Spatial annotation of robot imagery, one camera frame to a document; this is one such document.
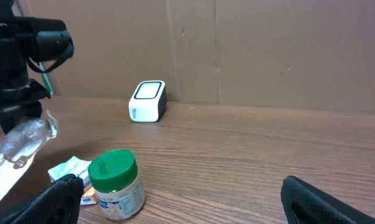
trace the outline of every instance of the white cube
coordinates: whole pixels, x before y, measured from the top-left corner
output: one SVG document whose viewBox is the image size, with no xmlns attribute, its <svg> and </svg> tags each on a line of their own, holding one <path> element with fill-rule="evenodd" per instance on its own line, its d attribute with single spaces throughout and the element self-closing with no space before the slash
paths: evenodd
<svg viewBox="0 0 375 224">
<path fill-rule="evenodd" d="M 130 100 L 130 118 L 135 122 L 157 122 L 164 113 L 166 104 L 165 82 L 141 82 Z"/>
</svg>

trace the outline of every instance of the plastic wrapper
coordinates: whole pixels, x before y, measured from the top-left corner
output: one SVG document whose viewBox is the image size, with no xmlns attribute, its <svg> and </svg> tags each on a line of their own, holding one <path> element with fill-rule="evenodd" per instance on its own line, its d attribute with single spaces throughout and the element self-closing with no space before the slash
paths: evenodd
<svg viewBox="0 0 375 224">
<path fill-rule="evenodd" d="M 0 141 L 0 200 L 32 164 L 39 149 L 57 135 L 57 121 L 30 119 L 17 125 Z"/>
</svg>

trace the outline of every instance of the green cap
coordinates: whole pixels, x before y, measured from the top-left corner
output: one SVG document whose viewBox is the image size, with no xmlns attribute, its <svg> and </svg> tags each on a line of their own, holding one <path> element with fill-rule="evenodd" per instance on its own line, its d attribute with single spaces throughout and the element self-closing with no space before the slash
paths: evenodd
<svg viewBox="0 0 375 224">
<path fill-rule="evenodd" d="M 94 159 L 88 174 L 95 190 L 111 192 L 132 183 L 138 175 L 138 166 L 131 151 L 115 149 Z"/>
</svg>

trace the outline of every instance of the container with green lid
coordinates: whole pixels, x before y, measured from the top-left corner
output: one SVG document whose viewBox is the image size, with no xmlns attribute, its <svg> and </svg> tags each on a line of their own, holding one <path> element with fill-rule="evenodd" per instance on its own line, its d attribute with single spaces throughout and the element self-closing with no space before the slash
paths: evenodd
<svg viewBox="0 0 375 224">
<path fill-rule="evenodd" d="M 143 206 L 145 193 L 131 151 L 116 149 L 98 156 L 88 173 L 99 204 L 110 219 L 129 218 Z"/>
</svg>

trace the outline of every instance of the table surface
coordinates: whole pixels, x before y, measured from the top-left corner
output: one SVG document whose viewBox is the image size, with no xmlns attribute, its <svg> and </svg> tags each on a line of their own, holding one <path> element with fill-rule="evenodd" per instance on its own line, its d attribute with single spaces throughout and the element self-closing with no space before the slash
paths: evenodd
<svg viewBox="0 0 375 224">
<path fill-rule="evenodd" d="M 59 134 L 0 203 L 49 183 L 72 156 L 130 149 L 145 186 L 128 223 L 286 223 L 280 189 L 295 175 L 375 218 L 375 115 L 168 103 L 158 123 L 133 123 L 128 101 L 54 97 Z M 80 223 L 107 220 L 81 207 Z"/>
</svg>

